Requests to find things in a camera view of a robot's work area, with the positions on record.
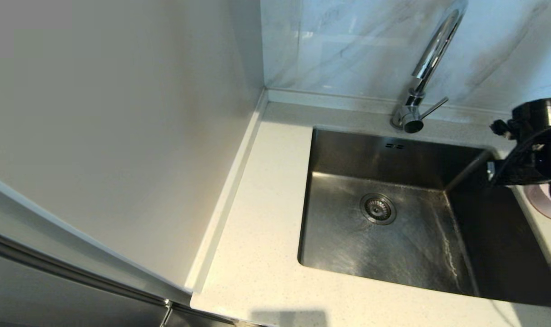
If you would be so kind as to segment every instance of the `drain strainer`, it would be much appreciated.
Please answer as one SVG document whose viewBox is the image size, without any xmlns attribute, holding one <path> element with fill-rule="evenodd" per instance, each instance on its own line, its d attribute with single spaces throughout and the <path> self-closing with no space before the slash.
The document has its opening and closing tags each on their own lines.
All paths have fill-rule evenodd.
<svg viewBox="0 0 551 327">
<path fill-rule="evenodd" d="M 360 200 L 360 209 L 369 221 L 378 225 L 388 225 L 396 218 L 392 202 L 379 193 L 366 194 Z"/>
</svg>

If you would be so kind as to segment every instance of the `sink basin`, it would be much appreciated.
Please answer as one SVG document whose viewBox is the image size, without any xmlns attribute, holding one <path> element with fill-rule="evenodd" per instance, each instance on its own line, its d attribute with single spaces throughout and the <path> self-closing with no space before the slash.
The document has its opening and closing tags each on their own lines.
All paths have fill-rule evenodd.
<svg viewBox="0 0 551 327">
<path fill-rule="evenodd" d="M 551 271 L 514 193 L 487 185 L 492 158 L 486 149 L 314 129 L 300 263 L 551 306 Z"/>
</svg>

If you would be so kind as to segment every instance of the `faucet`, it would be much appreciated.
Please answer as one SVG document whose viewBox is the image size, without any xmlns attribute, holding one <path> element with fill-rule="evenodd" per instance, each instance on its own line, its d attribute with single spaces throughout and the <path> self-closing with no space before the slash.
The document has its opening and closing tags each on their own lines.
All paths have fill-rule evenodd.
<svg viewBox="0 0 551 327">
<path fill-rule="evenodd" d="M 445 50 L 447 50 L 449 43 L 455 35 L 466 10 L 467 0 L 455 0 L 445 11 L 439 28 L 435 31 L 421 60 L 419 60 L 412 73 L 414 82 L 410 89 L 408 89 L 406 101 L 402 106 L 397 108 L 390 120 L 394 128 L 404 130 L 407 133 L 418 132 L 424 126 L 422 120 L 449 100 L 448 97 L 444 97 L 425 113 L 419 113 L 419 105 L 421 105 L 422 100 L 425 98 L 425 87 L 433 72 L 435 72 L 435 68 L 441 62 L 441 58 L 443 58 Z"/>
</svg>

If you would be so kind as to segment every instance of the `countertop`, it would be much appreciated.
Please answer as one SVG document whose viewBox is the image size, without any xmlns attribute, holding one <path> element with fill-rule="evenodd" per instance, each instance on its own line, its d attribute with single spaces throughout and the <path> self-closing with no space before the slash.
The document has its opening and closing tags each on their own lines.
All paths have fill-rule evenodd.
<svg viewBox="0 0 551 327">
<path fill-rule="evenodd" d="M 304 193 L 314 126 L 496 149 L 514 142 L 485 125 L 427 120 L 417 134 L 386 114 L 271 102 L 195 309 L 282 327 L 551 327 L 551 308 L 437 292 L 304 267 L 298 262 Z M 520 203 L 551 264 L 551 220 Z"/>
</svg>

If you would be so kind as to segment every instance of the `faucet handle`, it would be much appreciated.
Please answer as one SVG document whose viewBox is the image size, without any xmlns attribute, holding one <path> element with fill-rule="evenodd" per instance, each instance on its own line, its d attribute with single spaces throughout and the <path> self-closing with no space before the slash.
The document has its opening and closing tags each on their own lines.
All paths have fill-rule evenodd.
<svg viewBox="0 0 551 327">
<path fill-rule="evenodd" d="M 439 109 L 439 107 L 444 105 L 447 101 L 449 101 L 449 98 L 444 97 L 443 99 L 441 99 L 441 101 L 435 103 L 435 105 L 432 106 L 429 110 L 425 111 L 424 114 L 421 114 L 421 120 L 425 119 L 425 117 L 429 116 L 431 113 L 433 113 L 433 111 Z"/>
</svg>

